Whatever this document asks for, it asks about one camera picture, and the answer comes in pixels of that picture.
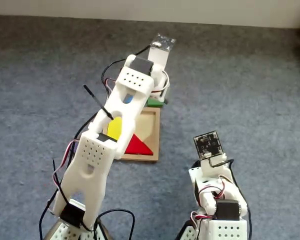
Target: white bracket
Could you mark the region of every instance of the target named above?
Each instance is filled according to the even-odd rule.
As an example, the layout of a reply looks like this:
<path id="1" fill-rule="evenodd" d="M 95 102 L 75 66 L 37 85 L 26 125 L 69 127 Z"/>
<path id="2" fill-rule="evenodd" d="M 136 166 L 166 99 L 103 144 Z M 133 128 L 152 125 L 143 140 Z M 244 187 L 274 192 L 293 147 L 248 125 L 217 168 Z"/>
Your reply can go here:
<path id="1" fill-rule="evenodd" d="M 247 240 L 247 221 L 202 221 L 199 240 Z"/>

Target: wooden frame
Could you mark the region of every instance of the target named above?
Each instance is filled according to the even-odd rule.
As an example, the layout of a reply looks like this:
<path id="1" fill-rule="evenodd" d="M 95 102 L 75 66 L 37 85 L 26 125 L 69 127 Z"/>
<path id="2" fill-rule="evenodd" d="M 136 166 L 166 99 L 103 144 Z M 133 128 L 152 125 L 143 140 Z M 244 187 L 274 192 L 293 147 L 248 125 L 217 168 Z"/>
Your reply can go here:
<path id="1" fill-rule="evenodd" d="M 148 121 L 152 122 L 150 135 L 144 131 L 149 129 Z M 135 125 L 135 134 L 152 150 L 153 155 L 124 154 L 121 160 L 157 162 L 159 160 L 160 145 L 160 108 L 145 107 L 137 118 Z M 107 134 L 107 132 L 108 125 L 103 128 L 103 133 Z"/>

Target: grey carpet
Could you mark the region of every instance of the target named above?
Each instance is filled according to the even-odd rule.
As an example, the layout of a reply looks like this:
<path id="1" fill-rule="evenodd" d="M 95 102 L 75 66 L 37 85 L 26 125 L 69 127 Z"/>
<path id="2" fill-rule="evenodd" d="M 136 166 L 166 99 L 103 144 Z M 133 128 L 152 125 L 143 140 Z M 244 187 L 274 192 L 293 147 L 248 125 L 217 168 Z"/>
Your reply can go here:
<path id="1" fill-rule="evenodd" d="M 252 211 L 254 240 L 300 240 L 300 32 L 290 29 L 0 16 L 0 240 L 38 239 L 52 157 L 98 107 L 103 68 L 177 39 L 161 112 L 160 160 L 115 162 L 102 210 L 126 208 L 136 240 L 172 240 L 196 209 L 188 168 L 193 136 L 217 130 Z M 120 66 L 109 71 L 118 74 Z M 43 222 L 46 233 L 55 222 Z M 127 239 L 130 218 L 104 223 Z"/>

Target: white panel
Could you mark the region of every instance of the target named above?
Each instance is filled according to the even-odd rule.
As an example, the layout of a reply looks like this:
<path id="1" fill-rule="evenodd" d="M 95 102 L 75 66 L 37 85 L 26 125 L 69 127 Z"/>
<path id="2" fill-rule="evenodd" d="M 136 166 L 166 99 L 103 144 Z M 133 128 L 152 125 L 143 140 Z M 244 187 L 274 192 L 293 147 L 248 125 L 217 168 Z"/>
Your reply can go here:
<path id="1" fill-rule="evenodd" d="M 0 14 L 300 28 L 300 0 L 0 0 Z"/>
<path id="2" fill-rule="evenodd" d="M 105 237 L 98 226 L 96 229 L 96 239 L 104 240 Z M 75 227 L 68 227 L 64 223 L 61 223 L 57 230 L 53 233 L 50 239 L 44 240 L 78 240 L 80 236 L 81 240 L 94 240 L 93 232 L 81 232 L 80 229 Z"/>
<path id="3" fill-rule="evenodd" d="M 196 240 L 197 233 L 193 226 L 187 226 L 180 238 L 180 240 Z"/>
<path id="4" fill-rule="evenodd" d="M 207 240 L 247 240 L 247 221 L 211 220 Z"/>

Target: black wire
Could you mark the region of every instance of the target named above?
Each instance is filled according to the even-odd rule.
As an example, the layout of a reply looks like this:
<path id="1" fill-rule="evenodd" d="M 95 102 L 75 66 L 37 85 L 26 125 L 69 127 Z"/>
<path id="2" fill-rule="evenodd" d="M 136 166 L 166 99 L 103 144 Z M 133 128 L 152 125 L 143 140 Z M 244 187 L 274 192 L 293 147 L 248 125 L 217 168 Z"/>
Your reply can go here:
<path id="1" fill-rule="evenodd" d="M 210 167 L 212 167 L 212 168 L 220 167 L 220 166 L 222 166 L 222 165 L 225 165 L 225 164 L 229 164 L 229 163 L 233 163 L 233 162 L 234 162 L 234 159 L 229 159 L 229 160 L 222 161 L 222 162 L 220 162 L 220 163 L 218 163 L 218 164 L 212 165 L 211 159 L 209 158 L 208 160 L 209 160 L 209 165 L 210 165 Z"/>
<path id="2" fill-rule="evenodd" d="M 53 202 L 53 200 L 55 199 L 56 197 L 56 194 L 57 194 L 58 190 L 55 190 L 54 193 L 52 194 L 50 200 L 47 202 L 46 206 L 45 206 L 45 209 L 43 210 L 41 216 L 40 216 L 40 220 L 39 220 L 39 234 L 40 234 L 40 240 L 43 240 L 44 237 L 42 235 L 42 221 L 46 215 L 46 212 L 48 210 L 48 208 L 50 207 L 51 203 Z"/>
<path id="3" fill-rule="evenodd" d="M 149 48 L 150 48 L 150 45 L 148 45 L 148 46 L 146 46 L 145 48 L 143 48 L 142 50 L 136 52 L 134 55 L 137 56 L 137 55 L 143 53 L 144 51 L 146 51 L 146 50 L 149 49 Z M 123 61 L 125 61 L 126 59 L 127 59 L 127 58 L 122 58 L 122 59 L 120 59 L 120 60 L 113 61 L 113 62 L 110 63 L 108 66 L 106 66 L 105 69 L 102 71 L 102 73 L 101 73 L 101 83 L 103 84 L 103 86 L 104 86 L 104 88 L 105 88 L 105 90 L 106 90 L 107 96 L 110 95 L 109 90 L 108 90 L 108 88 L 106 87 L 106 81 L 105 81 L 105 74 L 106 74 L 107 70 L 108 70 L 112 65 L 114 65 L 114 64 L 116 64 L 116 63 L 123 62 Z"/>
<path id="4" fill-rule="evenodd" d="M 98 98 L 94 95 L 94 93 L 88 88 L 87 85 L 83 85 L 84 89 L 89 93 L 89 95 L 93 98 L 93 100 L 99 105 L 99 107 L 105 112 L 105 114 L 110 118 L 111 120 L 114 119 L 114 117 L 111 115 L 110 112 L 102 105 L 102 103 L 98 100 Z"/>
<path id="5" fill-rule="evenodd" d="M 237 181 L 236 181 L 235 175 L 234 175 L 234 173 L 233 173 L 233 171 L 232 171 L 232 164 L 233 164 L 233 163 L 234 163 L 234 161 L 231 161 L 231 162 L 229 163 L 229 169 L 231 170 L 231 175 L 232 175 L 232 179 L 233 179 L 234 184 L 235 184 L 236 187 L 239 189 L 240 194 L 242 195 L 243 199 L 244 199 L 245 202 L 246 202 L 246 208 L 247 208 L 247 211 L 248 211 L 248 221 L 249 221 L 249 237 L 248 237 L 248 240 L 251 240 L 251 239 L 252 239 L 252 230 L 253 230 L 253 227 L 252 227 L 252 218 L 251 218 L 251 210 L 250 210 L 250 207 L 249 207 L 249 205 L 248 205 L 248 202 L 247 202 L 245 196 L 243 195 L 243 193 L 242 193 L 240 187 L 238 186 L 238 183 L 237 183 Z"/>
<path id="6" fill-rule="evenodd" d="M 100 223 L 100 218 L 106 214 L 109 214 L 109 213 L 112 213 L 112 212 L 124 212 L 124 213 L 128 213 L 132 216 L 132 224 L 131 224 L 131 230 L 130 230 L 130 235 L 129 235 L 129 240 L 131 240 L 132 238 L 132 234 L 134 232 L 134 228 L 135 228 L 135 222 L 136 222 L 136 218 L 135 218 L 135 215 L 132 211 L 130 210 L 127 210 L 127 209 L 123 209 L 123 208 L 114 208 L 114 209 L 110 209 L 110 210 L 107 210 L 107 211 L 104 211 L 103 213 L 101 213 L 95 220 L 94 222 L 94 225 L 93 225 L 93 238 L 94 240 L 97 240 L 97 234 L 96 234 L 96 230 L 97 230 L 97 227 L 98 227 L 98 224 Z"/>
<path id="7" fill-rule="evenodd" d="M 55 171 L 55 170 L 56 170 L 56 163 L 55 163 L 55 159 L 53 159 L 53 158 L 52 158 L 52 163 L 53 163 L 53 171 Z M 61 195 L 62 195 L 64 201 L 66 202 L 66 204 L 68 204 L 69 201 L 68 201 L 68 199 L 66 198 L 66 195 L 65 195 L 64 191 L 63 191 L 62 188 L 61 188 L 61 182 L 59 182 L 59 178 L 58 178 L 58 175 L 57 175 L 56 172 L 54 173 L 54 176 L 55 176 L 56 184 L 57 184 L 58 187 L 59 187 L 60 193 L 61 193 Z"/>
<path id="8" fill-rule="evenodd" d="M 93 114 L 80 128 L 79 130 L 76 132 L 76 134 L 74 135 L 73 139 L 77 139 L 80 135 L 80 133 L 82 132 L 82 130 L 96 117 L 97 112 L 95 114 Z M 75 143 L 72 144 L 71 146 L 71 151 L 70 151 L 70 156 L 69 156 L 69 160 L 68 160 L 68 165 L 66 166 L 66 168 L 69 167 L 73 157 L 74 157 L 74 151 L 75 151 Z"/>
<path id="9" fill-rule="evenodd" d="M 201 222 L 202 222 L 203 218 L 201 218 L 200 222 L 199 222 L 199 231 L 198 234 L 196 235 L 196 240 L 199 239 L 199 234 L 200 234 L 200 230 L 201 230 Z"/>

